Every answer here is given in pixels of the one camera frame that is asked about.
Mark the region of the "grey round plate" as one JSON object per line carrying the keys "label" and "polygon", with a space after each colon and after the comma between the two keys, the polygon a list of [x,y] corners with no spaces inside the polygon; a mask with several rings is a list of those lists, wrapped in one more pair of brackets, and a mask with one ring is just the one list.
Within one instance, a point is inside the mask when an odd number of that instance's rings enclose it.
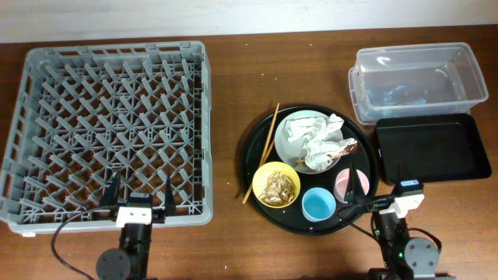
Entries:
{"label": "grey round plate", "polygon": [[[299,138],[294,142],[288,142],[289,133],[286,131],[286,122],[293,119],[301,119],[307,117],[323,117],[329,118],[329,115],[318,112],[316,110],[298,110],[284,117],[282,121],[279,122],[278,127],[275,130],[275,150],[279,158],[286,164],[292,166],[295,171],[305,174],[317,174],[320,171],[314,171],[307,166],[299,165],[297,161],[303,158],[307,151],[303,147],[306,142],[303,138]],[[339,158],[333,159],[330,164],[321,172],[330,170],[337,162]]]}

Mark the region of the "yellow bowl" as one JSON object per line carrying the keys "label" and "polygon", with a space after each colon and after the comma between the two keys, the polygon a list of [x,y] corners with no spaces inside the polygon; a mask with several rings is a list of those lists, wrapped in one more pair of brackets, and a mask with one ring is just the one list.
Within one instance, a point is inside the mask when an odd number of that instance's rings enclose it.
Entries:
{"label": "yellow bowl", "polygon": [[[288,205],[271,206],[271,205],[264,203],[259,198],[259,194],[261,193],[262,189],[265,187],[268,177],[275,172],[281,172],[281,173],[284,173],[285,175],[289,176],[296,186],[296,190],[295,190],[296,197]],[[291,166],[287,165],[286,163],[282,163],[282,162],[270,162],[270,163],[266,163],[258,168],[258,170],[256,171],[256,173],[253,177],[252,187],[253,187],[254,195],[256,196],[258,201],[261,202],[263,205],[266,205],[270,208],[285,208],[287,206],[290,206],[297,199],[298,195],[300,194],[301,183],[300,183],[300,178],[299,178],[297,172]]]}

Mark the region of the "brown snack wrapper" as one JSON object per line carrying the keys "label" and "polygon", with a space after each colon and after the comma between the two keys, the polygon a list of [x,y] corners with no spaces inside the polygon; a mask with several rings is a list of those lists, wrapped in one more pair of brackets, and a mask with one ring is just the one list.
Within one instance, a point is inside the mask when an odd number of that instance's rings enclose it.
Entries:
{"label": "brown snack wrapper", "polygon": [[324,170],[335,159],[345,156],[357,147],[357,140],[347,138],[339,142],[308,142],[304,145],[306,153],[301,156],[294,166],[306,166],[312,170]]}

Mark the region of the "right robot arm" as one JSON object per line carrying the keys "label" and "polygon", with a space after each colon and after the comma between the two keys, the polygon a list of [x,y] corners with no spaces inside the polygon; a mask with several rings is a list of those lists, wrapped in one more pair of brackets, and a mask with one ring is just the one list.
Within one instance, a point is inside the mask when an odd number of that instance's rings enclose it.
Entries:
{"label": "right robot arm", "polygon": [[424,199],[423,183],[407,178],[395,184],[390,194],[368,198],[358,170],[349,166],[344,209],[354,214],[370,213],[370,231],[365,232],[381,249],[383,268],[371,268],[369,279],[435,279],[442,243],[431,233],[416,228],[423,237],[410,236],[405,220],[408,211],[419,207]]}

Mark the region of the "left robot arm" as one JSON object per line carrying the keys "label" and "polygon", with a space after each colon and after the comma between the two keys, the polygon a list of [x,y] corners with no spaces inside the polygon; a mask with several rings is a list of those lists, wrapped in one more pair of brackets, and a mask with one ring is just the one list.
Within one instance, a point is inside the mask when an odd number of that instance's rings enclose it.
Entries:
{"label": "left robot arm", "polygon": [[167,216],[176,212],[170,176],[163,179],[164,206],[153,207],[151,194],[132,193],[124,202],[118,200],[120,175],[115,173],[108,189],[100,199],[99,206],[110,207],[110,216],[115,219],[121,230],[119,245],[104,251],[97,263],[96,273],[99,279],[146,279],[149,262],[149,248],[152,230],[155,224],[164,224]]}

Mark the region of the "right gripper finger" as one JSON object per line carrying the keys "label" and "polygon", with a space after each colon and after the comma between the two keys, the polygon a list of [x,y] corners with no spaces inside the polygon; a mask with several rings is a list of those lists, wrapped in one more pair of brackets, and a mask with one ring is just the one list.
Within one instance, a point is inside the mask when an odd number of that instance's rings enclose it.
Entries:
{"label": "right gripper finger", "polygon": [[349,164],[349,177],[345,189],[345,202],[354,202],[358,199],[365,197],[365,191],[361,179],[358,174],[358,170],[353,163]]}
{"label": "right gripper finger", "polygon": [[403,165],[398,165],[398,177],[395,181],[395,186],[393,188],[392,194],[401,197],[403,194],[402,181],[405,179],[405,168]]}

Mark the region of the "white napkin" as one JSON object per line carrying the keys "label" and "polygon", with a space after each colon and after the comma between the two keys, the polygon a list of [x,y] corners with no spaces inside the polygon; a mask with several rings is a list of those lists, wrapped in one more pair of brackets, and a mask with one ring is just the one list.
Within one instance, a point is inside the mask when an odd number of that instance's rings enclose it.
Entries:
{"label": "white napkin", "polygon": [[307,117],[287,121],[285,129],[289,133],[288,142],[294,142],[299,138],[306,141],[304,145],[316,141],[339,142],[341,140],[333,140],[329,135],[340,132],[344,122],[336,114],[331,114],[329,118]]}

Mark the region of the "food scraps and rice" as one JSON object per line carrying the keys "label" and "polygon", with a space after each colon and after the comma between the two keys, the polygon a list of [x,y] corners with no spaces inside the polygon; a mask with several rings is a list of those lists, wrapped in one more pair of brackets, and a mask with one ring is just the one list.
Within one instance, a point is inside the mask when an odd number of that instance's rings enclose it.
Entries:
{"label": "food scraps and rice", "polygon": [[289,176],[275,172],[268,177],[259,198],[271,206],[285,206],[296,197],[295,190],[296,186]]}

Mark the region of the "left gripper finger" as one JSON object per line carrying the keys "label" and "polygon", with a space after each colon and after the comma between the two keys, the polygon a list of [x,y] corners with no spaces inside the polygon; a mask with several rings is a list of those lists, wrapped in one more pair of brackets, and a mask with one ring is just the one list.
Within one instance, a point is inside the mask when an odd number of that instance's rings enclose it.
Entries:
{"label": "left gripper finger", "polygon": [[170,183],[170,175],[166,175],[166,183],[164,188],[165,201],[164,201],[164,215],[172,216],[176,213],[176,204]]}
{"label": "left gripper finger", "polygon": [[100,207],[114,206],[117,204],[120,181],[120,175],[118,173],[113,173],[110,184],[99,201]]}

